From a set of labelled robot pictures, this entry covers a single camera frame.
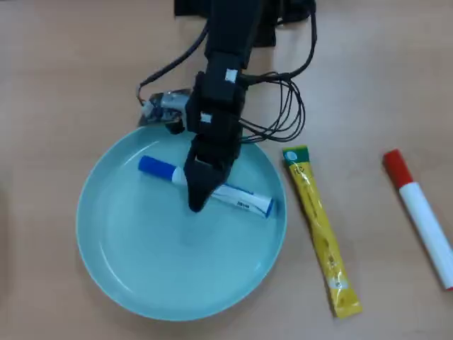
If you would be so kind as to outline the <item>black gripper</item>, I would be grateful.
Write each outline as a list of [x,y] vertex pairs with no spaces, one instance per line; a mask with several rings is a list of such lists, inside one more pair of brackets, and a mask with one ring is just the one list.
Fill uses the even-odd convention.
[[185,107],[186,127],[197,135],[183,167],[188,205],[195,213],[226,182],[239,155],[242,138],[239,118],[246,92],[236,80],[240,73],[241,63],[236,55],[211,53],[206,70],[195,77]]

